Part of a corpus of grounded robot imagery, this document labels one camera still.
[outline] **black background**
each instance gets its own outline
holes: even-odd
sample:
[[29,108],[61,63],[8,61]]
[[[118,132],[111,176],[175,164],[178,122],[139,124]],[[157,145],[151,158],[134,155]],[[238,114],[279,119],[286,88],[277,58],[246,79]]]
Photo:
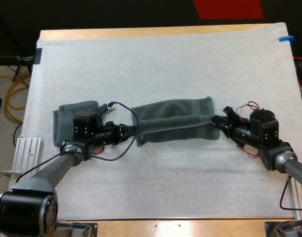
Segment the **black background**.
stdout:
[[0,55],[34,55],[40,30],[285,22],[302,56],[302,0],[261,4],[263,20],[201,20],[192,0],[0,0]]

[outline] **gray cloth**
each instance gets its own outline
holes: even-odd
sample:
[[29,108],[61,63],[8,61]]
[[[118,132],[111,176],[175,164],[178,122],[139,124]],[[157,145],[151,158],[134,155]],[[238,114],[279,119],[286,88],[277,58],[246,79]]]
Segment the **gray cloth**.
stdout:
[[76,113],[88,111],[96,113],[97,110],[97,101],[60,105],[58,110],[53,111],[53,141],[55,146],[60,147],[65,140],[73,138],[73,118]]
[[211,97],[167,100],[132,109],[139,119],[140,131],[136,139],[138,147],[147,142],[219,138],[219,130],[211,122],[215,115]]

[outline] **blue clip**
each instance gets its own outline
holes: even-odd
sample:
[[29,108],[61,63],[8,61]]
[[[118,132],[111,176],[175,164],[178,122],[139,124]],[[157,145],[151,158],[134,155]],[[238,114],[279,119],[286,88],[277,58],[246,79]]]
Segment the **blue clip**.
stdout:
[[285,37],[280,38],[280,39],[279,39],[279,42],[289,41],[289,42],[290,42],[290,45],[293,45],[294,39],[295,39],[294,36],[285,36]]

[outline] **yellow cable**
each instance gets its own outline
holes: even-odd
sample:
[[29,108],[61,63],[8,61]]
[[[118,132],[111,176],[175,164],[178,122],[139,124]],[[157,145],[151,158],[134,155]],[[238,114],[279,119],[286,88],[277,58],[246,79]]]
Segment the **yellow cable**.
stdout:
[[[11,122],[13,123],[22,123],[22,120],[20,119],[17,119],[8,109],[8,106],[14,110],[23,110],[25,109],[26,107],[23,106],[23,107],[14,107],[13,105],[10,104],[10,99],[15,95],[17,94],[18,92],[22,91],[22,90],[26,90],[28,89],[28,87],[26,86],[26,84],[24,83],[24,80],[29,77],[28,75],[24,75],[22,77],[19,77],[11,86],[10,88],[8,89],[8,92],[5,96],[5,99],[4,99],[4,106],[3,106],[3,112],[4,112],[4,115],[6,116],[6,118],[8,120],[10,120]],[[0,75],[0,78],[1,79],[10,79],[12,80],[13,78],[12,77],[9,77],[9,76],[4,76],[4,75]],[[16,89],[15,88],[19,85],[19,84],[23,84],[24,86],[19,88],[19,89]]]
[[12,80],[12,77],[4,76],[4,75],[0,75],[0,78]]

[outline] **floor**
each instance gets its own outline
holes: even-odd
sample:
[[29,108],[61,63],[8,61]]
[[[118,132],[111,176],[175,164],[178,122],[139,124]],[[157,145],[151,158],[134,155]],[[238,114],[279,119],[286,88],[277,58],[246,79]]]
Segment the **floor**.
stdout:
[[[27,73],[27,68],[21,69],[22,73]],[[0,66],[0,75],[10,76],[14,75],[7,66]],[[0,79],[0,98],[3,99],[11,85],[9,79]],[[11,100],[14,106],[23,106],[27,100],[28,91],[24,90],[19,92]],[[0,110],[0,170],[11,170],[15,146],[13,144],[13,133],[18,124],[12,123],[4,116],[3,101]],[[18,119],[23,119],[24,111],[17,111],[13,113]],[[18,129],[16,137],[20,136],[21,129]],[[8,188],[9,178],[0,174],[0,193],[5,192]]]

